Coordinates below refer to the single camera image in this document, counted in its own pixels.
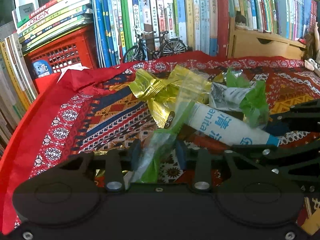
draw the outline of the stack of books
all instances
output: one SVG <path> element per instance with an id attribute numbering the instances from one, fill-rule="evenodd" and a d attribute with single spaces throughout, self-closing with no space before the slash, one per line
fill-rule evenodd
<path id="1" fill-rule="evenodd" d="M 17 33 L 0 40 L 0 155 L 38 93 Z"/>
<path id="2" fill-rule="evenodd" d="M 231 0 L 235 15 L 245 17 L 245 25 L 298 40 L 316 23 L 314 0 Z"/>
<path id="3" fill-rule="evenodd" d="M 92 18 L 91 0 L 51 0 L 16 23 L 22 51 L 27 54 L 52 39 L 92 23 Z"/>
<path id="4" fill-rule="evenodd" d="M 180 38 L 193 50 L 226 57 L 228 45 L 228 0 L 92 0 L 100 67 L 122 61 L 137 43 L 134 27 L 155 37 L 169 31 L 168 39 Z M 159 39 L 146 41 L 151 51 Z M 146 59 L 152 59 L 146 53 Z"/>

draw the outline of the red basket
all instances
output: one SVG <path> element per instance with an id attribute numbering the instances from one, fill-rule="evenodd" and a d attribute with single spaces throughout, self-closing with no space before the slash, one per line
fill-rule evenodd
<path id="1" fill-rule="evenodd" d="M 39 59 L 51 66 L 52 73 L 75 64 L 98 68 L 93 26 L 83 27 L 27 54 L 25 60 L 29 70 L 32 63 Z"/>

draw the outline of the silver rivet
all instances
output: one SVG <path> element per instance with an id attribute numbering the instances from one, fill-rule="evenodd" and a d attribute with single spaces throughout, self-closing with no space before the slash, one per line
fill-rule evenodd
<path id="1" fill-rule="evenodd" d="M 272 169 L 271 171 L 276 173 L 276 174 L 279 174 L 279 170 L 278 169 Z"/>
<path id="2" fill-rule="evenodd" d="M 111 190 L 118 190 L 122 187 L 122 183 L 120 183 L 119 181 L 111 181 L 107 183 L 106 187 Z"/>
<path id="3" fill-rule="evenodd" d="M 199 190 L 206 190 L 210 187 L 210 184 L 205 181 L 198 181 L 194 184 L 194 187 Z"/>
<path id="4" fill-rule="evenodd" d="M 269 149 L 265 149 L 263 150 L 262 154 L 263 155 L 268 155 L 270 153 L 270 150 Z"/>
<path id="5" fill-rule="evenodd" d="M 33 238 L 33 234 L 31 234 L 30 232 L 24 232 L 22 234 L 22 237 L 25 239 L 25 240 L 31 240 Z"/>
<path id="6" fill-rule="evenodd" d="M 285 240 L 293 240 L 296 237 L 294 232 L 289 232 L 285 235 Z"/>

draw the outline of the miniature bicycle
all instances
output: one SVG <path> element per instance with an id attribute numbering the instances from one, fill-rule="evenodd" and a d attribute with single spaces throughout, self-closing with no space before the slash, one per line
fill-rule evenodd
<path id="1" fill-rule="evenodd" d="M 144 34 L 153 34 L 156 33 L 154 31 L 152 32 L 145 32 L 143 30 L 138 29 L 136 26 L 134 27 L 136 31 L 136 38 L 138 41 L 137 45 L 134 45 L 130 49 L 127 50 L 126 54 L 124 54 L 123 57 L 123 63 L 131 62 L 131 61 L 142 61 L 145 59 L 145 49 L 153 55 L 153 58 L 160 58 L 162 56 L 170 56 L 175 54 L 183 53 L 187 50 L 187 46 L 180 40 L 179 38 L 169 39 L 167 40 L 165 35 L 169 33 L 169 31 L 160 32 L 159 37 L 153 37 L 153 38 L 144 38 Z M 143 41 L 147 40 L 160 40 L 160 48 L 159 50 L 150 50 Z"/>

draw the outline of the bicycle wheel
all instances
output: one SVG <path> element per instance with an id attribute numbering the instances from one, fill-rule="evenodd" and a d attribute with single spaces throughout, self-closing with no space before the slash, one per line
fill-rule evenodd
<path id="1" fill-rule="evenodd" d="M 142 61 L 144 59 L 143 50 L 139 48 L 138 45 L 135 45 L 127 50 L 124 54 L 123 63 L 132 62 L 135 60 Z"/>
<path id="2" fill-rule="evenodd" d="M 171 56 L 186 52 L 187 46 L 184 45 L 182 40 L 170 39 L 168 42 L 162 44 L 160 51 L 162 56 Z"/>

